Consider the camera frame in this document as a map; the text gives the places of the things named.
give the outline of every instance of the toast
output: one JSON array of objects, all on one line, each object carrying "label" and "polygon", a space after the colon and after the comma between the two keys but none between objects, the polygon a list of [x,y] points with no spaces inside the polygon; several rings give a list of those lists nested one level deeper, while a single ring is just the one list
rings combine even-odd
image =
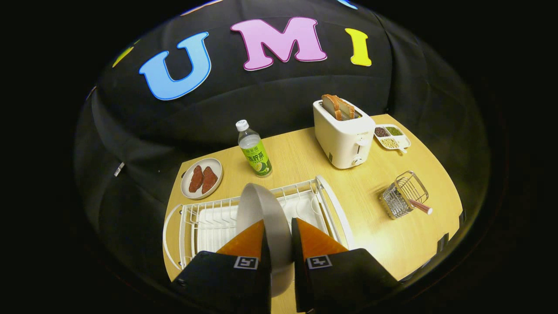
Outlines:
[{"label": "toast", "polygon": [[194,175],[192,176],[192,180],[190,181],[190,187],[188,187],[188,191],[190,193],[196,192],[204,181],[204,175],[201,172],[201,167],[199,165],[194,168]]},{"label": "toast", "polygon": [[344,101],[343,99],[337,96],[334,97],[337,98],[337,103],[339,104],[339,109],[341,110],[341,114],[344,113],[347,116],[347,120],[354,119],[354,106],[348,104],[346,101]]},{"label": "toast", "polygon": [[325,94],[321,96],[321,105],[322,107],[329,112],[330,115],[334,116],[335,119],[338,121],[343,120],[343,116],[341,115],[341,110],[339,108],[337,96],[332,96],[330,94]]},{"label": "toast", "polygon": [[205,167],[204,169],[204,183],[201,188],[201,193],[205,194],[209,189],[211,189],[217,182],[217,176],[211,169],[211,167]]}]

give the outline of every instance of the chopstick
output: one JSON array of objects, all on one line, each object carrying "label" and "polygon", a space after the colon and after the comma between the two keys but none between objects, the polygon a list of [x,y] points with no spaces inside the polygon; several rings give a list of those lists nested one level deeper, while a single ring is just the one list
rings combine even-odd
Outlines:
[{"label": "chopstick", "polygon": [[413,206],[422,210],[423,212],[427,213],[428,215],[432,214],[432,211],[433,211],[432,207],[421,204],[421,203],[419,203],[417,201],[414,201],[412,199],[409,199],[409,202],[411,202],[411,204],[413,204]]}]

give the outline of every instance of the beans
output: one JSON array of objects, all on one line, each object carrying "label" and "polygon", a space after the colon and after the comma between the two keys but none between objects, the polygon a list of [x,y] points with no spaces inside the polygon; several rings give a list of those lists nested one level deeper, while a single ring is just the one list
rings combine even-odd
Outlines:
[{"label": "beans", "polygon": [[399,144],[394,140],[394,139],[383,139],[380,140],[382,142],[383,145],[389,147],[389,148],[398,148]]},{"label": "beans", "polygon": [[374,131],[374,133],[375,133],[376,136],[378,136],[378,137],[389,136],[388,132],[386,132],[386,131],[384,130],[384,128],[382,128],[382,127],[377,127],[376,130]]},{"label": "beans", "polygon": [[391,133],[391,135],[403,135],[400,130],[394,128],[393,126],[388,126],[386,129]]}]

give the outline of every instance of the plastic bottle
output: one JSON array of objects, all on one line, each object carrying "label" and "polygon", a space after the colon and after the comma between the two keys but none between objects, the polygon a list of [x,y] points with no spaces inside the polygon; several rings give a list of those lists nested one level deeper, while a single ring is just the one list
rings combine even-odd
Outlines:
[{"label": "plastic bottle", "polygon": [[264,178],[271,174],[271,162],[263,147],[262,138],[249,128],[246,120],[237,122],[238,146],[258,177]]}]

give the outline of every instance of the white toaster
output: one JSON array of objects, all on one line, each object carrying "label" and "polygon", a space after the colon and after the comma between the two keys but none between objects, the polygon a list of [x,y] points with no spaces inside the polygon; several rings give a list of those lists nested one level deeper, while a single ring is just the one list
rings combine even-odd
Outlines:
[{"label": "white toaster", "polygon": [[338,121],[322,107],[321,102],[314,102],[314,131],[331,164],[347,169],[365,162],[374,139],[376,122],[348,101],[354,106],[355,118]]}]

